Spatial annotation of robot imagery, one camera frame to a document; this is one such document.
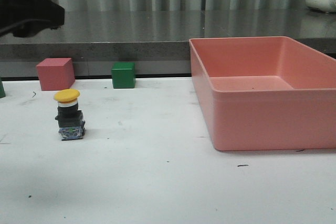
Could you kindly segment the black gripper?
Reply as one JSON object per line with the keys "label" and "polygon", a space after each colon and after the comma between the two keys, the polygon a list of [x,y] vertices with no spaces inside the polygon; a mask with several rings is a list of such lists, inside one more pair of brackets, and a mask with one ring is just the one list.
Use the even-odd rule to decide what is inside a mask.
{"label": "black gripper", "polygon": [[27,38],[65,23],[65,9],[51,0],[1,0],[1,36]]}

